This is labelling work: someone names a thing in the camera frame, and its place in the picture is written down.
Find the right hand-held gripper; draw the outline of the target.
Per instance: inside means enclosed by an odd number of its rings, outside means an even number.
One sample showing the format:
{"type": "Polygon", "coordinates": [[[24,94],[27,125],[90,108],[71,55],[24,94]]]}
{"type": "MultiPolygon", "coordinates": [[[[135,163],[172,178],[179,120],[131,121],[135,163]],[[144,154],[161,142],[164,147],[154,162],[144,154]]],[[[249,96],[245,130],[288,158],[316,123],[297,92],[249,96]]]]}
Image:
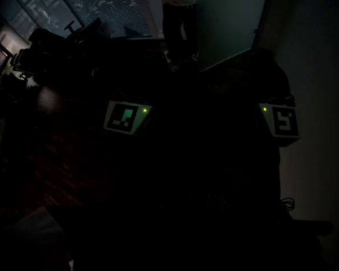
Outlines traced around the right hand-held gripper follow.
{"type": "Polygon", "coordinates": [[[267,135],[278,147],[288,147],[301,139],[294,96],[273,97],[258,104],[267,135]]]}

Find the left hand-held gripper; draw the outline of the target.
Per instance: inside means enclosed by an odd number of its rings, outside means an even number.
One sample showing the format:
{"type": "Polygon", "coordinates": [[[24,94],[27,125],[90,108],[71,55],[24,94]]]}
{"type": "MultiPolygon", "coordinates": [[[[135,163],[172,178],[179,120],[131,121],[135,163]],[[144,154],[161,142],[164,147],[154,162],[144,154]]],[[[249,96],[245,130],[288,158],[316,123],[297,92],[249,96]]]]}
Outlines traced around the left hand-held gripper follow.
{"type": "Polygon", "coordinates": [[[108,102],[103,128],[110,132],[137,136],[151,120],[153,106],[139,96],[125,95],[108,102]]]}

